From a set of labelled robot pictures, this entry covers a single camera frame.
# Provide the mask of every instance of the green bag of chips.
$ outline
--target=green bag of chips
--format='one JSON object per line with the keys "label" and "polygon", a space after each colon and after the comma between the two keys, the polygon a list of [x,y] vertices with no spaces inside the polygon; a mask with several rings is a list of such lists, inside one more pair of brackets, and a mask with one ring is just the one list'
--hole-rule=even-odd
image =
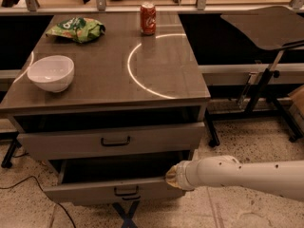
{"label": "green bag of chips", "polygon": [[105,34],[105,26],[95,19],[75,17],[58,23],[46,35],[66,37],[78,43],[94,40]]}

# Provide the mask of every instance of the tile floor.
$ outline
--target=tile floor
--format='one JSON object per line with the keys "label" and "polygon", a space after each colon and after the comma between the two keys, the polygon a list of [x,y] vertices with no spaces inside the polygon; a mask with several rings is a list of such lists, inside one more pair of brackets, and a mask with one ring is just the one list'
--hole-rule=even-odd
{"label": "tile floor", "polygon": [[[304,140],[289,142],[289,130],[280,118],[215,122],[221,144],[208,146],[204,133],[194,158],[232,155],[241,162],[304,160]],[[0,120],[3,131],[10,130]],[[9,147],[0,142],[0,160]],[[15,155],[24,153],[21,147]],[[11,169],[0,168],[0,187],[9,187],[34,176],[39,183],[50,185],[56,177],[30,156],[12,159]],[[69,228],[73,227],[63,209],[50,201],[34,178],[0,190],[1,228]],[[131,202],[122,203],[126,213]],[[123,220],[111,204],[73,206],[63,203],[77,228],[94,227],[175,227],[175,228],[243,228],[304,227],[304,202],[284,199],[241,187],[201,187],[180,199],[140,201],[132,219]]]}

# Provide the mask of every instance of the drawer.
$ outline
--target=drawer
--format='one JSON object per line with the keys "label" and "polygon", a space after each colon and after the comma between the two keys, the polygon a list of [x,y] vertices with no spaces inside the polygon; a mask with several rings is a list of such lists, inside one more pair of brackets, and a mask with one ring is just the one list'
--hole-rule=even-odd
{"label": "drawer", "polygon": [[44,192],[55,202],[72,202],[74,205],[178,198],[184,195],[182,190],[168,185],[161,177],[62,184],[44,188]]}
{"label": "drawer", "polygon": [[203,123],[20,134],[35,160],[59,160],[195,149]]}
{"label": "drawer", "polygon": [[173,151],[60,161],[59,184],[44,191],[56,202],[76,205],[176,198],[184,192],[168,185],[165,173],[188,156]]}

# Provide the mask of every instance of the white bowl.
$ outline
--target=white bowl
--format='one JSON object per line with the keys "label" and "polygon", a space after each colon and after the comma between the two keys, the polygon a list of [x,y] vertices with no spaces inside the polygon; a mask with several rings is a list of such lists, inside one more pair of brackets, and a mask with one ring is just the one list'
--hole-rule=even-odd
{"label": "white bowl", "polygon": [[43,90],[61,92],[74,78],[74,63],[66,56],[49,56],[29,66],[27,74]]}

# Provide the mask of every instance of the soda can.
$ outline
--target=soda can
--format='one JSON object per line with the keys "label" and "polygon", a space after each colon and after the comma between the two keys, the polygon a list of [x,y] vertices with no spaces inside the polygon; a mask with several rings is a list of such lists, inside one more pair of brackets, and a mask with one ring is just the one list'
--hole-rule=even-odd
{"label": "soda can", "polygon": [[153,3],[141,5],[141,31],[144,35],[152,35],[156,30],[156,10]]}

